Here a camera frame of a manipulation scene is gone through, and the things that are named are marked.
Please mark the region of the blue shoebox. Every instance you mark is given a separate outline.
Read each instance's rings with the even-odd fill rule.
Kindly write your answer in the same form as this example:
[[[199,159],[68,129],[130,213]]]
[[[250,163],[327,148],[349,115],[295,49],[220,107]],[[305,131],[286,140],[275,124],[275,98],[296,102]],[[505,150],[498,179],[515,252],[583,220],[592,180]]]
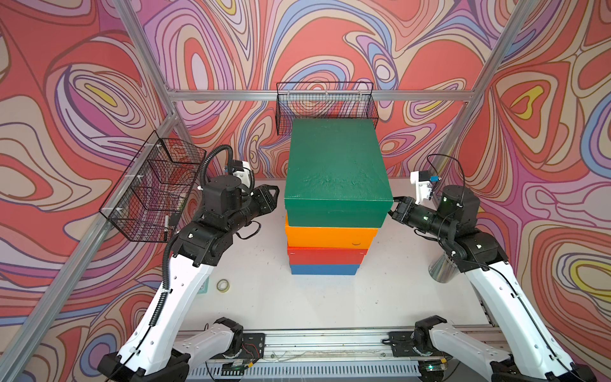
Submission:
[[[359,264],[295,264],[292,275],[356,275]]]

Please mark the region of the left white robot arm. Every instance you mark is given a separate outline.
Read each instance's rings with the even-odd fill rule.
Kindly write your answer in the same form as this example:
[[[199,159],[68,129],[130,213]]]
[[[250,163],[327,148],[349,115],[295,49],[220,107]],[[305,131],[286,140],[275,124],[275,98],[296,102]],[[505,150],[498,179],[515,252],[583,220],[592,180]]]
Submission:
[[[242,351],[243,326],[228,318],[180,344],[175,341],[198,291],[240,229],[275,211],[279,188],[245,186],[235,175],[222,175],[201,192],[192,221],[165,247],[162,283],[143,319],[119,351],[100,360],[97,369],[108,381],[184,381],[192,367]]]

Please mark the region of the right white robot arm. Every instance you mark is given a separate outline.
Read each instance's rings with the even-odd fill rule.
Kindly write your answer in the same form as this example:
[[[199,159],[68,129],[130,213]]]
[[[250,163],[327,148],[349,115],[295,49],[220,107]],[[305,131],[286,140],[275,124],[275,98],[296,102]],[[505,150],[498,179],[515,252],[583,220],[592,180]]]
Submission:
[[[471,283],[493,315],[509,350],[497,350],[438,315],[415,323],[411,344],[423,356],[447,353],[488,381],[595,381],[554,339],[518,283],[497,239],[477,228],[479,198],[464,186],[446,186],[436,209],[413,197],[395,197],[393,221],[430,234],[442,259]]]

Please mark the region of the orange shoebox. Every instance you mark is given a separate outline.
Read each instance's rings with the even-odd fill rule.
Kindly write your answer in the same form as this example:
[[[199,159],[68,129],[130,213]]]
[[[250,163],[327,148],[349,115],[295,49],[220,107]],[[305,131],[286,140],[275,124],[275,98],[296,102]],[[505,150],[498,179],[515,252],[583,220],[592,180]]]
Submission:
[[[293,227],[285,219],[287,242],[293,248],[369,249],[379,229]]]

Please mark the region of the green shoebox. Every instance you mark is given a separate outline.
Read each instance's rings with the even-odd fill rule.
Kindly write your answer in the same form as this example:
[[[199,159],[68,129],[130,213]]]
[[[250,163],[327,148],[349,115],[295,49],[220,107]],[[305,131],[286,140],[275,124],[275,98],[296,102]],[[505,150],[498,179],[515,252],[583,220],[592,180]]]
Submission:
[[[284,203],[292,227],[381,228],[393,195],[372,120],[295,121]]]

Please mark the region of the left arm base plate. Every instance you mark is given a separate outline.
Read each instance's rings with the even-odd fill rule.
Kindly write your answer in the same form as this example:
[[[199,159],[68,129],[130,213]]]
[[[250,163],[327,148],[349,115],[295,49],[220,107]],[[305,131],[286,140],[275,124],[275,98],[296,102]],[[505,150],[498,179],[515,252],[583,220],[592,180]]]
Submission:
[[[222,356],[226,359],[258,360],[264,356],[266,334],[246,333],[232,339],[229,348]]]

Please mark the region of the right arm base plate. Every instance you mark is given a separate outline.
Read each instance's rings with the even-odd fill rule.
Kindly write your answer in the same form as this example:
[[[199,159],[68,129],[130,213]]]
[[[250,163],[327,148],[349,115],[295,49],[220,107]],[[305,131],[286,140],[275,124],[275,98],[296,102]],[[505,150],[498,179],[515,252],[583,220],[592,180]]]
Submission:
[[[391,331],[381,340],[381,343],[391,348],[393,357],[444,358],[446,356],[439,350],[421,350],[415,344],[414,337],[413,331]]]

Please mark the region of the red shoebox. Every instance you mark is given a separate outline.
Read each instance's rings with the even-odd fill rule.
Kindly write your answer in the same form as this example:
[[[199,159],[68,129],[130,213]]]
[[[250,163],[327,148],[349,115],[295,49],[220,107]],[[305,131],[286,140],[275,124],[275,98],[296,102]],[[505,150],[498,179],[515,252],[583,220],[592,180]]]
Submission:
[[[359,248],[287,248],[291,265],[360,265],[367,253]]]

